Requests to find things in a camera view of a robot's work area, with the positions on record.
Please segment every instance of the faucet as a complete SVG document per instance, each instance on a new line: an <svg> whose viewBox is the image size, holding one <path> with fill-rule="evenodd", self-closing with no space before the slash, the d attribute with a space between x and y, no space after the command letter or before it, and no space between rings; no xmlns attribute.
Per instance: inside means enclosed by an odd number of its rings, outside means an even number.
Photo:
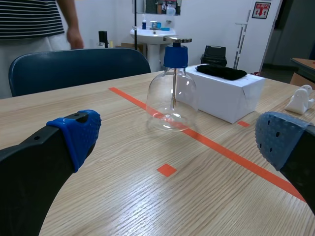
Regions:
<svg viewBox="0 0 315 236"><path fill-rule="evenodd" d="M157 21L150 21L152 23L151 30L161 30L158 28L158 22Z"/></svg>

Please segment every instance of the white box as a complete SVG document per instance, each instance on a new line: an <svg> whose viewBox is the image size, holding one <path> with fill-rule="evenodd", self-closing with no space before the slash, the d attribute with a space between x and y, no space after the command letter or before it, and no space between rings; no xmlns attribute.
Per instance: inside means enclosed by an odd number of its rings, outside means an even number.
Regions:
<svg viewBox="0 0 315 236"><path fill-rule="evenodd" d="M188 67L186 72L197 85L199 110L233 124L256 109L265 78L248 74L230 81L195 68Z"/></svg>

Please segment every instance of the red sign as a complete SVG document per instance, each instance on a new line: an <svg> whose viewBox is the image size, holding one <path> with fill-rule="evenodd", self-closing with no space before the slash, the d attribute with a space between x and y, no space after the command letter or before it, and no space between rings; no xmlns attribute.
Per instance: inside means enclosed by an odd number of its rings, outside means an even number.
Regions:
<svg viewBox="0 0 315 236"><path fill-rule="evenodd" d="M271 3L269 2L256 2L252 17L266 19L270 9L270 5Z"/></svg>

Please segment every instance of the blue gripper pad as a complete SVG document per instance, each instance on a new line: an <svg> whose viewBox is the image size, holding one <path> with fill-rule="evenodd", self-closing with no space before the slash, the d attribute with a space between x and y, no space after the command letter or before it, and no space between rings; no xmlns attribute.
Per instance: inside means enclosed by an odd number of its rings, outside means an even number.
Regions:
<svg viewBox="0 0 315 236"><path fill-rule="evenodd" d="M90 148L95 145L101 126L100 114L96 111L84 110L78 113L87 113L88 119L85 122L78 122L75 119L58 118L47 123L62 130L74 172L83 165Z"/></svg>
<svg viewBox="0 0 315 236"><path fill-rule="evenodd" d="M262 114L255 128L260 153L279 171L310 124L282 113Z"/></svg>

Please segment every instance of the white pants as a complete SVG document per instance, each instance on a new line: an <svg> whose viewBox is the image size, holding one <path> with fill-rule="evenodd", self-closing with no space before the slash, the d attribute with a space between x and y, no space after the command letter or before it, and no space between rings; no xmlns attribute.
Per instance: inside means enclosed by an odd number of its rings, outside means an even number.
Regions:
<svg viewBox="0 0 315 236"><path fill-rule="evenodd" d="M0 40L0 99L12 96L8 75L10 65L16 58L29 53L68 49L70 46L64 34L45 38Z"/></svg>

